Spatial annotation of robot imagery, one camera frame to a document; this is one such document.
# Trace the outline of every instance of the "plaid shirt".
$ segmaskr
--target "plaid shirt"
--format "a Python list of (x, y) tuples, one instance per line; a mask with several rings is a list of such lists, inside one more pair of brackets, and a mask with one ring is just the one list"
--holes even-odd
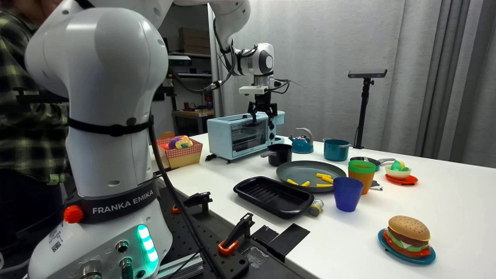
[(0, 11), (0, 170), (57, 185), (67, 173), (68, 106), (17, 101), (17, 89), (40, 94), (25, 67), (25, 49), (34, 32), (25, 21)]

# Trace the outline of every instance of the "black tray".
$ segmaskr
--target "black tray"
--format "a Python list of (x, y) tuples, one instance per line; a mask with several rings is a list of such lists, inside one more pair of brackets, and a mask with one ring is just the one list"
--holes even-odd
[(305, 213), (313, 202), (310, 193), (285, 187), (267, 177), (243, 180), (234, 187), (234, 193), (281, 219), (290, 219)]

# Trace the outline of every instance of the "blue cup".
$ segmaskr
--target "blue cup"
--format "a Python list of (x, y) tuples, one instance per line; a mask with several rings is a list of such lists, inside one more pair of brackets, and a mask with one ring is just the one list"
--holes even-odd
[(344, 140), (324, 140), (324, 159), (329, 162), (346, 162), (350, 143)]
[(336, 208), (344, 213), (353, 213), (361, 197), (361, 182), (349, 177), (335, 179)]

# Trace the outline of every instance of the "orange cup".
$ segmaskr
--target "orange cup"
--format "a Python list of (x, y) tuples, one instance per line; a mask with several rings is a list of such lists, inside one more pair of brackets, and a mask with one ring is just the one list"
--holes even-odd
[(350, 179), (360, 180), (363, 185), (361, 196), (366, 196), (369, 193), (374, 182), (375, 171), (377, 171), (377, 166), (372, 165), (371, 162), (352, 160), (347, 165), (347, 176)]

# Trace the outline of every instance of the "green light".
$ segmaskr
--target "green light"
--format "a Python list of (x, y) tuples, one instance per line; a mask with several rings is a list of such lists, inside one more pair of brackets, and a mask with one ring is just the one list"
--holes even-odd
[(150, 236), (149, 228), (146, 228), (146, 225), (140, 225), (138, 227), (138, 236), (140, 236), (140, 239), (147, 239)]
[(155, 263), (158, 259), (158, 255), (157, 255), (157, 252), (154, 250), (152, 253), (149, 253), (149, 261), (150, 263)]
[(150, 239), (150, 238), (149, 238), (147, 241), (144, 241), (144, 242), (143, 242), (143, 247), (144, 247), (144, 250), (146, 250), (146, 252), (152, 252), (152, 250), (155, 250), (155, 249), (154, 249), (154, 242), (152, 242), (152, 239)]

